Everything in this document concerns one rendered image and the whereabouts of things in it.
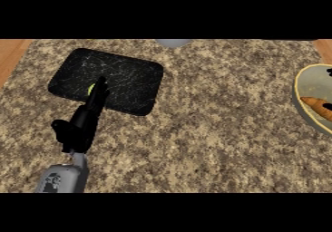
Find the brown croissant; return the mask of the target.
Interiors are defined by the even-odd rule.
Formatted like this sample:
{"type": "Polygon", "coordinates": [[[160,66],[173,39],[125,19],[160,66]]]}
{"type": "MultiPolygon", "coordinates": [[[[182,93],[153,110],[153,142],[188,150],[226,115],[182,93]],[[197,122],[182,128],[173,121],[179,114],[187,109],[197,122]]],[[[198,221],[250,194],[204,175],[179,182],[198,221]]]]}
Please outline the brown croissant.
{"type": "Polygon", "coordinates": [[[302,97],[300,100],[311,106],[314,111],[332,122],[332,111],[325,107],[327,100],[314,98],[314,97],[302,97]]]}

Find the grey bowl with yellow rim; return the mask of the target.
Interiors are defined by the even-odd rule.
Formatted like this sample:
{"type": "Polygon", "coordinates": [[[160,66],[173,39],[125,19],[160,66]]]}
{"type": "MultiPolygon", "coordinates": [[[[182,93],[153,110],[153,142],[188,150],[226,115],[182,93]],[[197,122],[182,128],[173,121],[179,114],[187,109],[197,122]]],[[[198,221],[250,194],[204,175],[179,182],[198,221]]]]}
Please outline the grey bowl with yellow rim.
{"type": "Polygon", "coordinates": [[[332,76],[327,71],[328,69],[332,69],[332,64],[318,63],[300,70],[294,79],[293,102],[309,125],[327,136],[332,137],[332,122],[300,100],[302,97],[314,97],[332,103],[332,76]]]}

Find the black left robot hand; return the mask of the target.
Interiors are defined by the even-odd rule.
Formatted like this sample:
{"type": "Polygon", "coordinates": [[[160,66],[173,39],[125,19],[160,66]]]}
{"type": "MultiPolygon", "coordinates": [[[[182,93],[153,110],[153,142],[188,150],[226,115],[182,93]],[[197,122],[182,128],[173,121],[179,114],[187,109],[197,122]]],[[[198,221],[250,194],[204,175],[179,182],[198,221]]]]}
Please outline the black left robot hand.
{"type": "Polygon", "coordinates": [[[91,149],[108,94],[107,78],[101,77],[88,101],[77,108],[71,120],[55,120],[52,122],[51,126],[57,133],[57,140],[64,144],[64,153],[86,153],[91,149]]]}

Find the pale grey rounded object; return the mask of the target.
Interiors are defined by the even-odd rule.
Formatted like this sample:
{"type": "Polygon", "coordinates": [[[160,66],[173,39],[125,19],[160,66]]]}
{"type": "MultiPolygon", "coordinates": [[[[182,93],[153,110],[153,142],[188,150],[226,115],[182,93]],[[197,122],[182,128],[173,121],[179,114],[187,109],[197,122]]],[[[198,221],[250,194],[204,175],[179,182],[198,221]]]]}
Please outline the pale grey rounded object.
{"type": "Polygon", "coordinates": [[[191,39],[157,39],[157,43],[160,43],[167,48],[179,48],[190,42],[192,42],[191,39]]]}

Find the black marbled placemat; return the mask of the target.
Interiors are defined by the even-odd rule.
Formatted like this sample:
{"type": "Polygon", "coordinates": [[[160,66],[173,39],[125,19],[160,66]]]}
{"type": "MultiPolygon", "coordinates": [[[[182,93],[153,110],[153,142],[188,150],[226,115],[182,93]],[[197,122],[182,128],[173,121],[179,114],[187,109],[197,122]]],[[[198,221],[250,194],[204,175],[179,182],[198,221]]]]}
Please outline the black marbled placemat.
{"type": "Polygon", "coordinates": [[[49,83],[49,92],[70,100],[85,102],[91,86],[107,78],[111,110],[147,116],[153,112],[164,77],[164,66],[116,53],[88,48],[76,49],[67,56],[49,83]]]}

